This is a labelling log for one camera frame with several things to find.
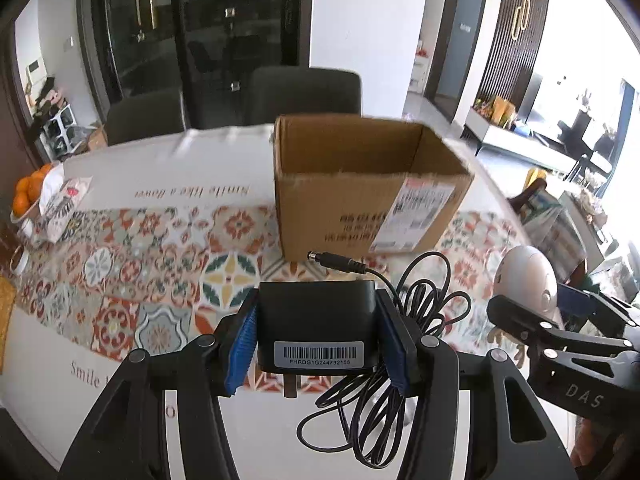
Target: power adapter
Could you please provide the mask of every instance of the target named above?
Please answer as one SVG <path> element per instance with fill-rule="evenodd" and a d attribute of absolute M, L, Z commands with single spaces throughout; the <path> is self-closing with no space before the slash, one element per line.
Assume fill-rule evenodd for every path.
<path fill-rule="evenodd" d="M 378 365 L 370 280 L 261 283 L 258 364 L 273 374 L 352 375 Z"/>

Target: white cabinet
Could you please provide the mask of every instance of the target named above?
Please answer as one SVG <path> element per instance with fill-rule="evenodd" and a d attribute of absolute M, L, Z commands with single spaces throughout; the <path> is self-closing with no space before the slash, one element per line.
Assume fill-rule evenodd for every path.
<path fill-rule="evenodd" d="M 427 71 L 429 69 L 429 58 L 416 56 L 414 68 L 411 70 L 411 81 L 409 82 L 409 92 L 424 94 L 427 86 Z"/>

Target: patterned tablecloth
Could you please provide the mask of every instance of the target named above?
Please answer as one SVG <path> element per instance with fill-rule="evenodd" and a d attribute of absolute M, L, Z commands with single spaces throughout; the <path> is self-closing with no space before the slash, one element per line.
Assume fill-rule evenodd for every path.
<path fill-rule="evenodd" d="M 447 327 L 447 343 L 477 354 L 500 346 L 516 357 L 513 342 L 494 341 L 486 305 L 498 263 L 521 243 L 510 222 L 492 213 L 459 212 L 450 222 L 436 248 L 449 258 L 450 290 L 468 292 L 473 305 L 465 320 Z M 365 261 L 394 281 L 410 258 Z M 439 258 L 424 260 L 408 283 L 426 277 L 442 282 Z M 212 332 L 260 281 L 357 278 L 363 276 L 286 262 L 271 206 L 100 210 L 76 212 L 62 240 L 31 250 L 15 304 L 62 337 L 122 361 L 133 348 L 177 351 Z M 454 301 L 444 314 L 450 319 L 463 309 Z M 302 391 L 329 386 L 330 378 L 302 377 Z M 262 372 L 254 358 L 245 387 L 279 392 L 282 377 Z"/>

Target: barcode sticker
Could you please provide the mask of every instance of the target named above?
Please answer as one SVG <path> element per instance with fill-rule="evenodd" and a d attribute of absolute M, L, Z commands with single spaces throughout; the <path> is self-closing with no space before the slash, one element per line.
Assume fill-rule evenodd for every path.
<path fill-rule="evenodd" d="M 369 251 L 413 251 L 455 188 L 454 184 L 405 179 Z"/>
<path fill-rule="evenodd" d="M 274 341 L 273 363 L 278 368 L 347 369 L 364 366 L 364 343 Z"/>

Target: glass door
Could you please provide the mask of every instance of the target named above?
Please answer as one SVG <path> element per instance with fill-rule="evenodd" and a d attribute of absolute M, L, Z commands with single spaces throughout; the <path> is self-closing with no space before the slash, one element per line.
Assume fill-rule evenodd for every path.
<path fill-rule="evenodd" d="M 118 86 L 111 101 L 182 87 L 195 128 L 242 124 L 242 96 L 252 72 L 298 63 L 300 0 L 104 0 L 104 5 L 106 63 Z"/>
<path fill-rule="evenodd" d="M 282 62 L 282 0 L 184 0 L 193 123 L 242 124 L 242 96 L 259 66 Z"/>
<path fill-rule="evenodd" d="M 122 97 L 179 87 L 171 0 L 106 0 L 105 4 Z"/>

